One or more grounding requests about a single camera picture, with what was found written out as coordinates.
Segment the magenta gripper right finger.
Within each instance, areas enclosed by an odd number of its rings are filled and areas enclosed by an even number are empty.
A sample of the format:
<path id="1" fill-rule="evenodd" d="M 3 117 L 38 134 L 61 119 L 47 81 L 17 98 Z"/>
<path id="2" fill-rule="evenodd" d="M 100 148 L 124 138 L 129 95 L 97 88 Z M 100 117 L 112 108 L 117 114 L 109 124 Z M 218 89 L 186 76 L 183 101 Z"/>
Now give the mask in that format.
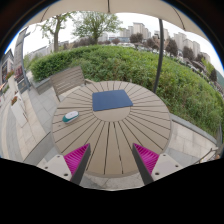
<path id="1" fill-rule="evenodd" d="M 132 146 L 132 154 L 145 185 L 153 182 L 152 171 L 157 163 L 159 155 L 136 143 Z"/>

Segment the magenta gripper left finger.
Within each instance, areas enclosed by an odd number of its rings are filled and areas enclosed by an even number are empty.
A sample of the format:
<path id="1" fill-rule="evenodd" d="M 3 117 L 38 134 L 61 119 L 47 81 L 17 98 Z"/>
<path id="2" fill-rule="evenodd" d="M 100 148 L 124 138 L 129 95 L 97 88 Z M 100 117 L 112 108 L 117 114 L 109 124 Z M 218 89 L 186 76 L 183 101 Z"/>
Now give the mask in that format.
<path id="1" fill-rule="evenodd" d="M 79 185 L 85 172 L 91 154 L 90 144 L 79 147 L 64 156 L 65 162 L 72 174 L 71 182 Z"/>

